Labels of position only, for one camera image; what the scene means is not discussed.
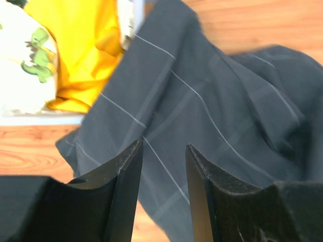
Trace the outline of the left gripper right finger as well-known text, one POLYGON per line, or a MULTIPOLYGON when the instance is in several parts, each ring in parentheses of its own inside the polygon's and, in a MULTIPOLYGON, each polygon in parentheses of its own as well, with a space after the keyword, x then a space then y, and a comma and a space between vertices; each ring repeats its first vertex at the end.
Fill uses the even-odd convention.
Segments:
POLYGON ((195 241, 322 241, 322 184, 259 188, 186 147, 195 241))

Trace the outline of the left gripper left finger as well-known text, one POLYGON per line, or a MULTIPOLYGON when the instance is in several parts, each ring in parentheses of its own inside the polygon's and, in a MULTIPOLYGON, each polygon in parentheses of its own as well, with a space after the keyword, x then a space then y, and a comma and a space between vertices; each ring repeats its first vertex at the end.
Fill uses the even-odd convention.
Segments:
POLYGON ((1 176, 1 241, 130 241, 143 144, 64 184, 49 176, 1 176))

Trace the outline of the dark grey checked pillowcase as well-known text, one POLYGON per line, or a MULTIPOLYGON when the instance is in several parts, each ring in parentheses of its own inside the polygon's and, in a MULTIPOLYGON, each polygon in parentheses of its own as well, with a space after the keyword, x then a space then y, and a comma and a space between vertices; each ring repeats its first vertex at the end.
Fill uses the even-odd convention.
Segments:
POLYGON ((185 147, 259 187, 322 181, 322 66, 280 45, 233 55, 182 1, 159 1, 79 128, 56 143, 76 177, 142 139, 138 199, 193 241, 185 147))

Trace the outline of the translucent plastic bin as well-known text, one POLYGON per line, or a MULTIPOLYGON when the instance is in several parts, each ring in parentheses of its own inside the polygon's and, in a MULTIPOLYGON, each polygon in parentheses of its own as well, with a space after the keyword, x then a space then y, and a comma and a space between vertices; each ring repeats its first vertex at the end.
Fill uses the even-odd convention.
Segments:
MULTIPOLYGON (((128 6, 125 13, 121 13, 126 21, 125 30, 131 37, 139 30, 145 17, 145 1, 118 1, 121 8, 128 6)), ((49 125, 79 125, 84 115, 61 111, 43 111, 39 114, 15 114, 1 116, 1 126, 49 126, 49 125)))

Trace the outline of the white patterned cloth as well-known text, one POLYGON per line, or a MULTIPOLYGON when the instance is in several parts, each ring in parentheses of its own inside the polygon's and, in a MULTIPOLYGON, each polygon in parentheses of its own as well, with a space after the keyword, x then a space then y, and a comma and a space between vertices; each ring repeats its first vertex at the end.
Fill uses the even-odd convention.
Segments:
POLYGON ((21 7, 1 1, 1 115, 42 112, 57 92, 50 33, 21 7))

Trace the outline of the yellow cloth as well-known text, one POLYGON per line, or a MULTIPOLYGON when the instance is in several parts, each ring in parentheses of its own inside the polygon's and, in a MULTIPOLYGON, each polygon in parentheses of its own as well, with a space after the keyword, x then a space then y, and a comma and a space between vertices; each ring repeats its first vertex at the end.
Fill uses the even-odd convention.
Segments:
POLYGON ((88 112, 123 57, 117 1, 29 1, 24 10, 57 44, 57 96, 47 108, 88 112))

